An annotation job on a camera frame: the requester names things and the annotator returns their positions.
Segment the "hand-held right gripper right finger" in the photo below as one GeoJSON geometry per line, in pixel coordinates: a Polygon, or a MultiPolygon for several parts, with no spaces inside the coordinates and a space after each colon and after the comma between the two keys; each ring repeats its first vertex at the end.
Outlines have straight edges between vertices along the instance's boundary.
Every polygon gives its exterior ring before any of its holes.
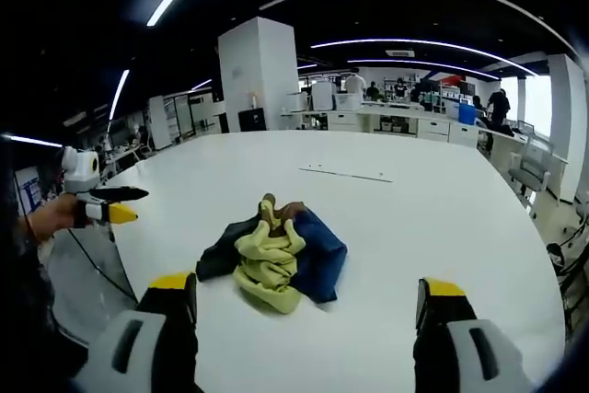
{"type": "Polygon", "coordinates": [[[523,356],[456,284],[419,280],[413,345],[417,392],[530,392],[523,356]]]}

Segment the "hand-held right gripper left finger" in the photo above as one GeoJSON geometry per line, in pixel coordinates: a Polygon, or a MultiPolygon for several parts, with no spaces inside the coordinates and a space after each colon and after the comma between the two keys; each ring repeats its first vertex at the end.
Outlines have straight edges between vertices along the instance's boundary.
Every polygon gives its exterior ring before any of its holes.
{"type": "Polygon", "coordinates": [[[91,342],[75,390],[197,392],[196,285],[194,272],[154,280],[91,342]]]}

